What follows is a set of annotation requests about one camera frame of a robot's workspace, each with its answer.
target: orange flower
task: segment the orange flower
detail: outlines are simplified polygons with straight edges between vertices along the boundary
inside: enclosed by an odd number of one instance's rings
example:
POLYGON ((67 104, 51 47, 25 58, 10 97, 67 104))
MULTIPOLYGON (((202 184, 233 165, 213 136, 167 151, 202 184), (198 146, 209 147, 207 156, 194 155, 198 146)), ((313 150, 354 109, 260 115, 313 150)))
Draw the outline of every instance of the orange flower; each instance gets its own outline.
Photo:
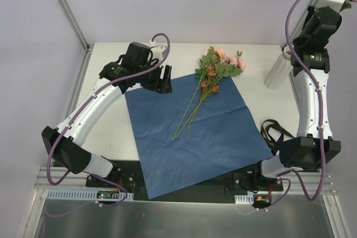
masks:
POLYGON ((208 74, 209 76, 215 76, 215 75, 216 75, 216 72, 213 71, 213 70, 208 69, 208 70, 207 70, 207 74, 208 74))
POLYGON ((207 86, 206 80, 200 84, 200 88, 204 89, 207 86))
POLYGON ((212 92, 214 94, 217 94, 219 92, 219 86, 218 85, 215 85, 213 88, 212 88, 212 92))

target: flower stem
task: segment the flower stem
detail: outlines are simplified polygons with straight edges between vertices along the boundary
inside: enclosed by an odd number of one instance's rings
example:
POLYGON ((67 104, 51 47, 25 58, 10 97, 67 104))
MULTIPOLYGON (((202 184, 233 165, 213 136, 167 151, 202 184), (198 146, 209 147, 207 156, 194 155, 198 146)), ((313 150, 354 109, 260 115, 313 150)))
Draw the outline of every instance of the flower stem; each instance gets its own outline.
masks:
POLYGON ((196 93, 197 93, 198 89, 200 88, 200 84, 201 84, 201 82, 202 82, 203 77, 204 77, 204 72, 202 72, 202 74, 201 74, 200 82, 199 82, 199 84, 198 84, 198 86, 197 86, 197 88, 196 88, 196 90, 195 90, 195 92, 194 92, 194 94, 193 94, 193 96, 192 96, 192 98, 191 98, 191 100, 190 100, 189 105, 187 106, 187 108, 186 108, 186 110, 185 110, 184 115, 183 115, 182 118, 181 118, 181 121, 180 121, 180 123, 179 123, 179 125, 178 125, 178 127, 177 127, 177 129, 176 129, 175 134, 173 135, 172 140, 176 139, 177 136, 179 135, 179 134, 177 134, 177 131, 180 129, 180 126, 181 126, 181 124, 182 124, 182 121, 184 120, 185 115, 186 115, 187 111, 189 110, 189 107, 190 107, 192 101, 194 100, 194 97, 196 96, 196 93))
POLYGON ((205 99, 206 99, 207 97, 209 97, 211 91, 212 91, 212 88, 211 88, 211 89, 208 89, 207 93, 206 93, 205 95, 201 96, 200 102, 198 103, 196 109, 192 112, 192 115, 190 116, 190 117, 191 117, 191 120, 190 120, 190 123, 189 123, 189 129, 188 129, 188 131, 187 131, 187 141, 190 140, 190 128, 191 128, 192 120, 194 119, 194 117, 195 117, 197 111, 199 110, 199 107, 201 106, 201 104, 205 101, 205 99))
POLYGON ((197 104, 195 110, 191 113, 190 117, 186 120, 186 122, 184 123, 184 125, 181 127, 180 131, 179 131, 177 134, 175 133, 175 135, 173 136, 173 139, 176 139, 176 138, 180 135, 180 133, 183 131, 183 129, 185 128, 185 126, 187 125, 187 123, 190 121, 190 119, 195 115, 195 112, 197 112, 197 110, 198 110, 198 108, 200 107, 201 103, 202 103, 202 101, 200 101, 200 102, 197 104))

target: white cable clip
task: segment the white cable clip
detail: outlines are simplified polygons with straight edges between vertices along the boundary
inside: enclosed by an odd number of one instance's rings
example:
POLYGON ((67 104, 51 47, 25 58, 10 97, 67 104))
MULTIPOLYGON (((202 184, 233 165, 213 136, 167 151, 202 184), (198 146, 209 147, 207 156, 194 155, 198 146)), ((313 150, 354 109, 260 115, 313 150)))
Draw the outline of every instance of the white cable clip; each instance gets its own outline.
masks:
POLYGON ((149 41, 149 46, 150 46, 150 48, 153 48, 153 47, 156 47, 156 42, 155 41, 149 41))

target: metal pole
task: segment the metal pole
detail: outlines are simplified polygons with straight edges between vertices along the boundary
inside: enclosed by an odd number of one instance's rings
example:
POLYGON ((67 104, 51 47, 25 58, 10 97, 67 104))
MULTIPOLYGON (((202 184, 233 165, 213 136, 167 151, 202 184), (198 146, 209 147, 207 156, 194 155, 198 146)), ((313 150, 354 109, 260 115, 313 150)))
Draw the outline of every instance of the metal pole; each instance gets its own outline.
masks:
POLYGON ((83 33, 82 33, 82 30, 80 29, 78 23, 77 23, 77 20, 75 19, 68 3, 66 0, 57 0, 64 15, 66 16, 70 26, 72 27, 74 33, 76 34, 79 42, 82 44, 82 47, 85 51, 88 50, 89 48, 89 44, 87 42, 87 40, 85 39, 83 33))

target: flower bouquet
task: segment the flower bouquet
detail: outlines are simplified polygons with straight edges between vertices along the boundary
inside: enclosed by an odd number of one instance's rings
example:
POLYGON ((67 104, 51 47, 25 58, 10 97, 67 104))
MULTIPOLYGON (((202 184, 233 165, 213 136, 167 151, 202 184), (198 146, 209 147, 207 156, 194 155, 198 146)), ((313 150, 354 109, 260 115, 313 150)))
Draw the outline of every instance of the flower bouquet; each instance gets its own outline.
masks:
POLYGON ((183 131, 184 127, 189 124, 189 128, 187 131, 187 140, 189 140, 191 122, 205 99, 214 94, 219 93, 219 80, 228 76, 234 77, 240 75, 244 71, 246 64, 242 60, 241 56, 241 51, 237 51, 237 56, 226 56, 225 51, 221 48, 215 50, 214 47, 210 47, 206 51, 206 53, 200 58, 200 68, 196 69, 196 74, 197 78, 199 79, 199 83, 172 139, 176 139, 183 131), (186 113, 199 89, 201 89, 200 101, 197 104, 195 110, 191 113, 191 115, 182 125, 186 113))

